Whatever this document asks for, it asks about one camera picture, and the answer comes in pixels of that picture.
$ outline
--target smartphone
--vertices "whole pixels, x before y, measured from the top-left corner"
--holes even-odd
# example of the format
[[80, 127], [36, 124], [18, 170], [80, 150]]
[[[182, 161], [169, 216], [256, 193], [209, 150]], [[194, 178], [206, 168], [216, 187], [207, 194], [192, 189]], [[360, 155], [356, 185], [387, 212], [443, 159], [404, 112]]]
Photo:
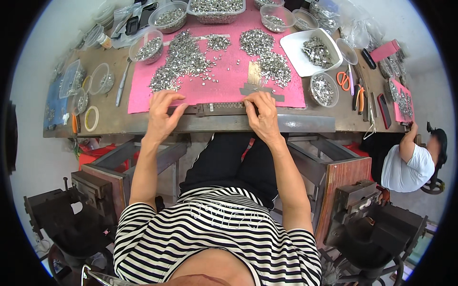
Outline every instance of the smartphone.
[[380, 105], [380, 111], [382, 112], [383, 122], [385, 123], [385, 128], [389, 129], [391, 126], [391, 117], [388, 112], [387, 101], [383, 93], [377, 96], [378, 104]]

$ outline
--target black and white striped shirt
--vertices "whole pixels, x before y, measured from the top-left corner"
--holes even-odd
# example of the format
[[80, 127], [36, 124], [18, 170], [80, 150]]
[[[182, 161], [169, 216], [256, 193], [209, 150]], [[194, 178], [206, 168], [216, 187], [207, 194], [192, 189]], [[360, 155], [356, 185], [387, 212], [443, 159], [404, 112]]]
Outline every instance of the black and white striped shirt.
[[253, 194], [207, 187], [181, 194], [156, 213], [144, 203], [121, 214], [114, 269], [134, 283], [166, 282], [188, 257], [220, 248], [239, 258], [255, 285], [319, 285], [321, 265], [313, 235], [285, 229]]

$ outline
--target tape roll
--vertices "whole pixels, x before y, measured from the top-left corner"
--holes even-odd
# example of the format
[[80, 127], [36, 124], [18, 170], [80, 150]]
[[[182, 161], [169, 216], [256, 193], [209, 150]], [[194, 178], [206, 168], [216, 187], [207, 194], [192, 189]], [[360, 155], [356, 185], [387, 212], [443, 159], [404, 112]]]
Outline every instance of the tape roll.
[[[89, 128], [89, 126], [87, 125], [87, 118], [88, 118], [89, 112], [90, 112], [91, 110], [94, 110], [94, 111], [95, 111], [95, 122], [94, 122], [94, 126], [91, 127], [91, 128]], [[94, 131], [94, 130], [96, 129], [97, 124], [98, 124], [98, 108], [95, 107], [95, 106], [91, 106], [91, 107], [89, 107], [89, 108], [87, 109], [86, 114], [84, 115], [84, 127], [86, 127], [86, 130], [87, 130], [88, 132], [92, 132], [92, 131]]]

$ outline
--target wooden board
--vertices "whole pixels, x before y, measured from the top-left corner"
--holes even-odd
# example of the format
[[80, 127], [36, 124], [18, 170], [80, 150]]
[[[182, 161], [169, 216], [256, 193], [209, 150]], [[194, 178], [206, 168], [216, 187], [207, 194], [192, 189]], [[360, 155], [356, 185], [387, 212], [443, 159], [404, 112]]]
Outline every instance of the wooden board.
[[315, 232], [318, 249], [324, 246], [323, 241], [329, 228], [336, 189], [345, 185], [353, 185], [359, 180], [369, 180], [371, 176], [371, 164], [372, 158], [370, 157], [360, 157], [351, 161], [332, 162], [328, 164], [320, 220], [318, 221]]

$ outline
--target white plastic tray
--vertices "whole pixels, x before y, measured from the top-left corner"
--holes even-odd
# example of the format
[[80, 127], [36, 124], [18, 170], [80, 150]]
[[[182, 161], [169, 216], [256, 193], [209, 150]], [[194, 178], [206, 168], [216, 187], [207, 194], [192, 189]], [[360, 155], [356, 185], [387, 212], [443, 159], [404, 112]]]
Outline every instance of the white plastic tray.
[[[335, 63], [329, 69], [313, 65], [302, 51], [304, 42], [312, 37], [320, 38], [327, 46], [331, 60]], [[336, 42], [323, 29], [319, 28], [313, 31], [302, 31], [292, 33], [280, 39], [280, 45], [288, 56], [294, 69], [300, 77], [311, 76], [318, 71], [334, 70], [340, 66], [344, 60]]]

